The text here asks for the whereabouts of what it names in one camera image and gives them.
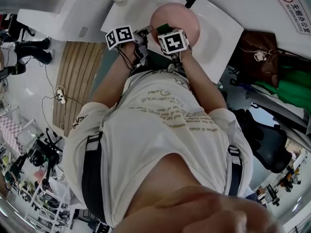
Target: red object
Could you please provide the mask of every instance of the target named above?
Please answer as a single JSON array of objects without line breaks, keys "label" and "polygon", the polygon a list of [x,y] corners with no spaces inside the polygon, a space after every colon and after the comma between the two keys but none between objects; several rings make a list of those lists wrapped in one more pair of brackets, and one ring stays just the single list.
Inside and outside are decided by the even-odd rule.
[{"label": "red object", "polygon": [[39,169],[37,172],[34,173],[34,176],[37,178],[38,183],[40,183],[44,177],[44,171],[42,169]]},{"label": "red object", "polygon": [[198,41],[200,36],[199,19],[191,9],[187,9],[183,4],[167,3],[153,13],[150,24],[154,30],[151,34],[157,43],[159,40],[156,29],[166,23],[172,28],[183,29],[191,47]]}]

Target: power strip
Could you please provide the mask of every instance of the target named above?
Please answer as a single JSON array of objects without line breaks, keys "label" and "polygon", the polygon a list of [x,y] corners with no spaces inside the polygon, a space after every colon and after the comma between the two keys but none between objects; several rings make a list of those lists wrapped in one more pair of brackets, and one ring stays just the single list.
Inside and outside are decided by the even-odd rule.
[{"label": "power strip", "polygon": [[66,103],[66,99],[65,96],[63,94],[63,91],[60,89],[56,90],[56,97],[57,97],[57,101],[60,103]]}]

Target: cable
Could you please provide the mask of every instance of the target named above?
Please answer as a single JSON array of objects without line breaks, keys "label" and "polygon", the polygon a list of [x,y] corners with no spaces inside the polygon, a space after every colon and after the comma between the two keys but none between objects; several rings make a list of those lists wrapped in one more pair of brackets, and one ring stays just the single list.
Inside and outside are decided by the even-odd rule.
[{"label": "cable", "polygon": [[54,87],[53,87],[53,85],[51,84],[51,81],[50,81],[50,79],[49,79],[49,77],[48,77],[48,74],[47,74],[47,65],[45,65],[45,75],[47,76],[47,79],[48,79],[48,81],[49,81],[49,83],[50,83],[50,85],[51,85],[51,87],[52,87],[52,91],[53,91],[53,94],[54,94],[54,97],[55,97]]},{"label": "cable", "polygon": [[67,99],[73,100],[73,101],[75,101],[75,102],[81,104],[82,106],[84,106],[84,104],[80,103],[80,102],[79,102],[78,100],[76,100],[76,99],[72,99],[72,98],[67,97],[67,96],[65,96],[65,95],[64,95],[64,97],[67,98]]},{"label": "cable", "polygon": [[48,123],[48,121],[47,121],[47,119],[46,119],[46,117],[45,117],[45,115],[44,115],[43,100],[44,100],[45,98],[48,98],[48,99],[54,99],[54,98],[50,98],[50,97],[45,96],[45,97],[42,99],[42,103],[41,103],[41,108],[42,108],[42,113],[43,113],[43,116],[44,116],[44,120],[46,121],[46,123],[47,123],[47,125],[49,126],[49,128],[54,132],[54,130],[50,127],[50,125],[49,125],[49,123]]},{"label": "cable", "polygon": [[[66,103],[64,103],[64,121],[66,122]],[[59,127],[60,127],[60,129],[62,130],[62,131],[65,131],[65,123],[63,122],[63,123],[61,123],[60,125],[59,125]]]},{"label": "cable", "polygon": [[8,50],[8,61],[6,62],[6,66],[8,66],[9,65],[9,60],[10,60],[10,50],[11,50],[11,48],[15,48],[15,43],[13,43],[13,45],[9,48],[9,50]]},{"label": "cable", "polygon": [[58,167],[62,172],[64,172],[64,171],[59,167],[59,165],[57,165],[57,167]]},{"label": "cable", "polygon": [[237,69],[233,70],[229,66],[227,66],[227,68],[231,71],[231,72],[229,72],[229,74],[234,74],[237,76],[237,73],[239,72],[239,70],[237,70]]},{"label": "cable", "polygon": [[117,50],[118,50],[119,55],[121,55],[122,58],[124,59],[127,68],[130,69],[130,70],[134,70],[134,69],[135,69],[135,68],[134,68],[134,65],[133,65],[132,62],[128,59],[128,57],[124,54],[124,52],[119,48],[119,46],[117,46]]},{"label": "cable", "polygon": [[26,60],[28,60],[28,61],[25,63],[25,65],[27,65],[28,62],[29,62],[31,59],[34,59],[34,57],[31,57],[31,56],[30,56],[28,59],[26,59]]},{"label": "cable", "polygon": [[59,89],[60,87],[63,88],[63,94],[64,94],[64,96],[65,96],[65,88],[64,88],[63,85],[59,85],[59,86],[57,86],[57,88],[55,89],[55,91],[53,90],[53,92],[54,92],[54,97],[56,98],[56,100],[57,100],[58,103],[61,103],[61,102],[57,99],[58,96],[56,95],[56,92],[57,92],[57,90],[60,90],[60,89]]}]

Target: floor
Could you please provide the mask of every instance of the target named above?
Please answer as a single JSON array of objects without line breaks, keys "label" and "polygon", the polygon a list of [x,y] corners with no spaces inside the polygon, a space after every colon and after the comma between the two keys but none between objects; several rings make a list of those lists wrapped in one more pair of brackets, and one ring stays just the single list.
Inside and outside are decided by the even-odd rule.
[{"label": "floor", "polygon": [[[27,34],[25,40],[38,41],[43,40],[44,38],[45,35],[37,32],[35,37],[31,37]],[[9,85],[8,92],[5,96],[6,101],[10,105],[19,106],[18,112],[22,119],[29,121],[34,118],[35,125],[41,132],[45,131],[49,124],[53,130],[61,136],[63,135],[63,132],[52,124],[53,99],[44,97],[47,96],[53,98],[53,88],[55,88],[56,85],[59,64],[65,44],[66,42],[51,40],[50,49],[54,49],[54,57],[52,62],[46,66],[46,70],[44,66],[40,66],[40,63],[37,60],[31,59],[27,64],[27,71],[25,73],[15,76],[10,75],[7,78]],[[44,119],[42,107],[48,124]]]}]

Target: white sink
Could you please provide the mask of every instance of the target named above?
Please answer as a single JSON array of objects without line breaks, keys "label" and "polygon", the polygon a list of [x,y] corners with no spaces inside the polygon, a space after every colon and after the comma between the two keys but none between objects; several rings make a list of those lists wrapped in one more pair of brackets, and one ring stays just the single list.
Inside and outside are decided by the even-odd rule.
[{"label": "white sink", "polygon": [[[186,0],[128,0],[119,7],[114,4],[102,26],[102,31],[131,25],[133,30],[150,24],[153,12],[160,6],[178,2],[185,4]],[[207,0],[197,0],[190,8],[198,16],[200,22],[200,37],[193,47],[192,54],[200,63],[210,79],[217,83],[228,64],[228,61],[239,41],[243,28],[221,9]],[[148,36],[148,48],[162,54],[160,46],[151,35]]]}]

